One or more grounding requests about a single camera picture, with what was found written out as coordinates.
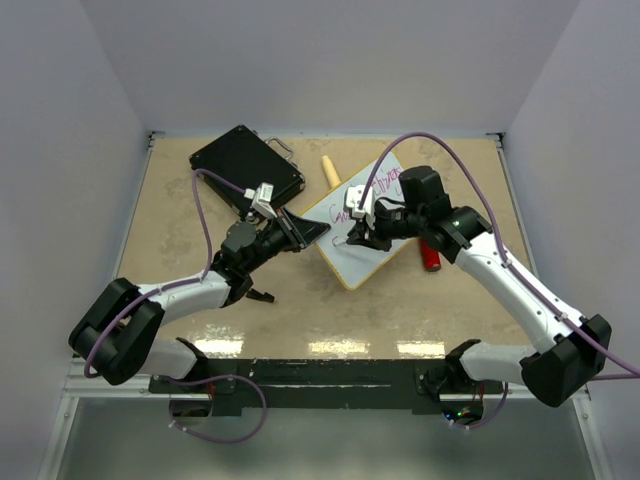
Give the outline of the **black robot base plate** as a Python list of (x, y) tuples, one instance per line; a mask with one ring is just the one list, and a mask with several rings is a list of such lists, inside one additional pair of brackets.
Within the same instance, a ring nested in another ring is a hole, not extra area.
[(216, 376), (206, 385), (180, 386), (162, 377), (150, 381), (153, 394), (205, 400), (200, 415), (239, 416), (261, 408), (254, 382), (272, 409), (408, 410), (472, 423), (485, 413), (484, 396), (501, 394), (499, 382), (456, 380), (442, 359), (318, 360), (211, 359), (197, 366), (192, 381)]

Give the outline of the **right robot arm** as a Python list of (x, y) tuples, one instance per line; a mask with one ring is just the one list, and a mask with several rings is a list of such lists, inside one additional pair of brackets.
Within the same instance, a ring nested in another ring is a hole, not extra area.
[(344, 210), (355, 222), (348, 244), (387, 251), (395, 240), (424, 240), (479, 282), (530, 341), (527, 346), (464, 342), (446, 357), (445, 379), (452, 390), (466, 393), (480, 381), (515, 383), (558, 407), (603, 370), (612, 334), (604, 317), (584, 316), (516, 258), (501, 253), (495, 228), (475, 209), (452, 206), (431, 167), (412, 167), (399, 182), (403, 198), (390, 208), (362, 185), (347, 188)]

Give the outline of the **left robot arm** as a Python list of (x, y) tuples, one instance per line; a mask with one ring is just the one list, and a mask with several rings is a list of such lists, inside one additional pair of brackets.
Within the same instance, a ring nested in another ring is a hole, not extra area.
[(166, 323), (233, 305), (253, 287), (252, 273), (281, 252), (300, 252), (331, 229), (286, 208), (263, 228), (239, 221), (226, 233), (210, 266), (172, 282), (135, 285), (111, 281), (71, 331), (68, 344), (85, 361), (86, 375), (120, 385), (138, 373), (170, 376), (185, 392), (200, 390), (207, 368), (201, 353), (180, 339), (161, 343)]

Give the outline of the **yellow framed whiteboard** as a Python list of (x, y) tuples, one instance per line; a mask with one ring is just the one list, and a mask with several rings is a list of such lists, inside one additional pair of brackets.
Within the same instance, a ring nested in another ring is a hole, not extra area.
[[(342, 181), (337, 188), (325, 193), (302, 214), (303, 218), (331, 225), (330, 231), (317, 240), (315, 245), (348, 290), (359, 288), (408, 243), (408, 240), (393, 240), (389, 252), (347, 244), (338, 247), (332, 245), (334, 238), (346, 239), (348, 231), (354, 225), (348, 214), (343, 211), (345, 190), (348, 186), (364, 185), (374, 165), (375, 160), (349, 179)], [(378, 168), (370, 189), (375, 197), (403, 201), (398, 179), (403, 170), (404, 167), (397, 157), (389, 153)]]

